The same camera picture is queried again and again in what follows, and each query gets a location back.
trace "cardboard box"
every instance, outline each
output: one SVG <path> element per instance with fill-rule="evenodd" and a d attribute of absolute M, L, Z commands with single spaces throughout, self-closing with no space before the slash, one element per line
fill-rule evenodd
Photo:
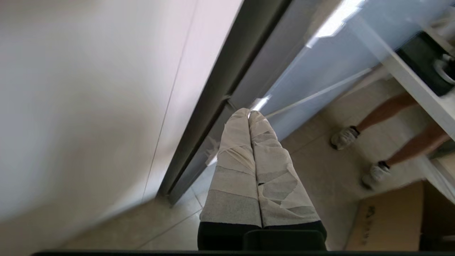
<path fill-rule="evenodd" d="M 455 205 L 428 181 L 418 181 L 363 199 L 345 250 L 453 250 L 453 235 Z"/>

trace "white wall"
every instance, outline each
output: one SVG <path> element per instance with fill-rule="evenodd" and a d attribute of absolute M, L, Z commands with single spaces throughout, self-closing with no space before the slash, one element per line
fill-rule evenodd
<path fill-rule="evenodd" d="M 170 161 L 240 6 L 217 3 L 0 3 L 2 254 L 55 246 L 139 204 L 147 179 L 158 189 L 166 168 L 151 172 L 155 151 Z M 186 54 L 195 42 L 206 44 L 200 62 Z M 193 76 L 174 86 L 186 65 Z M 167 122 L 181 128 L 158 144 Z"/>

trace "person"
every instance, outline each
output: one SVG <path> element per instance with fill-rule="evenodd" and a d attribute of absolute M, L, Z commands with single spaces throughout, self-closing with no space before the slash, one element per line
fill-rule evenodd
<path fill-rule="evenodd" d="M 371 83 L 379 80 L 383 75 L 384 67 L 380 66 L 363 79 L 358 85 L 365 86 L 365 83 Z M 385 121 L 401 110 L 411 106 L 418 105 L 416 100 L 407 92 L 392 97 L 373 110 L 365 119 L 355 126 L 343 128 L 330 138 L 330 144 L 336 150 L 342 150 L 352 143 L 369 127 Z M 373 189 L 377 183 L 390 175 L 390 168 L 408 159 L 428 154 L 438 148 L 442 143 L 450 139 L 449 135 L 434 121 L 427 125 L 425 130 L 408 141 L 402 148 L 396 151 L 388 159 L 381 160 L 373 164 L 369 172 L 362 176 L 361 183 L 368 189 Z"/>

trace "beige floor tile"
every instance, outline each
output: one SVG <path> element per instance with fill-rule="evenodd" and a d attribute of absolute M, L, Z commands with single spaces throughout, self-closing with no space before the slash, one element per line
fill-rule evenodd
<path fill-rule="evenodd" d="M 200 209 L 191 189 L 173 207 L 157 197 L 87 231 L 63 248 L 134 250 Z"/>
<path fill-rule="evenodd" d="M 199 212 L 146 243 L 140 250 L 197 251 Z"/>
<path fill-rule="evenodd" d="M 197 180 L 191 185 L 191 189 L 196 195 L 197 200 L 202 207 L 205 205 L 207 199 L 208 189 L 212 183 L 213 174 L 215 173 L 215 164 L 208 166 L 204 172 L 197 178 Z"/>
<path fill-rule="evenodd" d="M 329 134 L 293 153 L 294 168 L 310 196 L 327 233 L 331 250 L 342 250 L 360 198 L 369 195 L 359 185 L 365 162 L 352 150 L 336 151 Z"/>
<path fill-rule="evenodd" d="M 292 154 L 307 143 L 328 132 L 331 128 L 332 126 L 322 115 L 315 115 L 305 125 L 282 140 L 281 145 Z"/>

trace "white sneaker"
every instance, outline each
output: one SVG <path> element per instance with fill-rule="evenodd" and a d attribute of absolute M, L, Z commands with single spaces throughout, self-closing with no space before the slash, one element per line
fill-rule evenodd
<path fill-rule="evenodd" d="M 386 176 L 390 175 L 390 170 L 384 161 L 380 161 L 371 166 L 368 174 L 362 177 L 362 185 L 367 189 L 373 189 Z"/>
<path fill-rule="evenodd" d="M 346 127 L 339 131 L 338 133 L 335 133 L 331 138 L 330 138 L 330 144 L 332 148 L 336 150 L 342 150 L 345 147 L 349 146 L 354 142 L 357 137 L 359 136 L 359 133 L 354 129 L 353 126 L 351 127 Z"/>

